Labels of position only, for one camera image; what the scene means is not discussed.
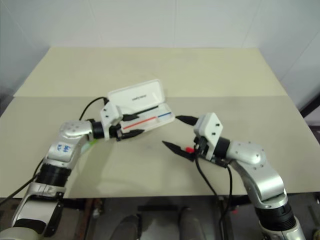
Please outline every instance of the beige tabletop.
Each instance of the beige tabletop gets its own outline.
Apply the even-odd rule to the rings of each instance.
[[[0,118],[0,197],[31,177],[60,125],[93,97],[155,78],[176,115],[215,112],[223,137],[261,144],[288,193],[320,190],[319,144],[256,49],[52,48]],[[98,120],[101,107],[93,104],[85,118]],[[195,165],[161,142],[187,147],[193,138],[192,127],[175,120],[121,142],[99,140],[72,171],[66,197],[210,195]],[[228,172],[200,164],[226,195]],[[233,193],[246,194],[233,173]]]

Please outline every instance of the white pen case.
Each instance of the white pen case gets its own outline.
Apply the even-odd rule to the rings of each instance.
[[[137,114],[139,118],[122,121],[123,133],[134,129],[149,131],[175,119],[159,79],[142,82],[108,93],[108,99],[120,107],[122,114]]]

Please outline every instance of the metal frame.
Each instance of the metal frame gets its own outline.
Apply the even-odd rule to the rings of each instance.
[[[308,116],[310,113],[312,113],[317,107],[320,106],[320,93],[312,99],[310,102],[308,102],[301,110],[300,113],[303,118]]]
[[[218,207],[220,208],[221,213],[225,210],[226,206],[227,206],[227,203],[225,201],[225,198],[220,199],[218,202]],[[224,218],[221,221],[222,231],[223,231],[222,236],[220,236],[220,238],[222,238],[221,240],[234,240],[235,239],[233,227],[232,227],[232,223],[231,223],[230,210],[231,209],[229,209],[229,211],[225,214]]]

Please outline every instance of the white tile wall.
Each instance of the white tile wall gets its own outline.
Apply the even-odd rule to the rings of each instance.
[[[0,0],[0,90],[49,46],[258,47],[298,107],[319,89],[319,0]]]
[[[261,0],[177,0],[175,46],[240,48]]]
[[[320,93],[320,33],[281,82],[298,108]]]
[[[108,47],[172,47],[175,1],[90,0]]]
[[[243,46],[259,47],[281,80],[319,31],[319,10],[319,0],[263,0]]]

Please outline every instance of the black cable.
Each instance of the black cable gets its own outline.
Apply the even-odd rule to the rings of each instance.
[[[196,168],[198,169],[200,175],[202,176],[203,180],[205,181],[205,183],[208,185],[208,187],[211,189],[211,191],[213,192],[213,194],[218,198],[218,194],[216,192],[216,190],[211,186],[210,182],[208,181],[206,175],[203,173],[203,171],[201,170],[200,168],[200,165],[199,165],[199,158],[196,156],[195,157],[195,165],[196,165]]]
[[[38,163],[38,165],[36,166],[36,168],[35,168],[35,170],[34,170],[34,172],[33,172],[33,177],[37,174],[37,172],[38,172],[38,169],[39,169],[39,167],[40,167],[40,165],[43,163],[43,161],[44,161],[44,158],[42,158],[42,160]]]
[[[35,180],[37,176],[38,176],[38,174],[34,175],[29,181],[27,181],[25,184],[23,184],[21,187],[19,187],[15,192],[11,193],[5,199],[0,201],[0,206],[3,205],[4,203],[6,203],[8,200],[12,199],[19,192],[21,192],[21,190],[24,189],[26,186],[28,186],[33,180]]]
[[[219,219],[219,226],[220,226],[221,234],[222,234],[222,232],[223,232],[221,223],[222,223],[223,219],[225,218],[225,216],[226,216],[226,214],[227,214],[227,212],[228,212],[228,210],[229,210],[229,208],[230,208],[230,205],[231,205],[232,186],[233,186],[232,172],[231,172],[231,170],[230,170],[230,167],[229,167],[229,166],[226,166],[226,169],[228,170],[228,173],[229,173],[229,179],[230,179],[229,184],[230,184],[230,187],[229,187],[229,197],[228,197],[228,201],[227,201],[226,206],[225,206],[225,209],[224,209],[224,211],[223,211],[223,213],[221,214],[221,217],[220,217],[220,219]]]
[[[91,104],[93,104],[94,102],[100,100],[100,99],[103,99],[103,103],[104,105],[106,105],[109,100],[108,98],[106,98],[105,96],[100,96],[100,97],[97,97],[96,99],[93,99],[91,102],[88,103],[88,105],[84,108],[83,112],[81,113],[81,116],[79,117],[79,121],[82,120],[83,116],[85,115],[87,109],[90,107]]]

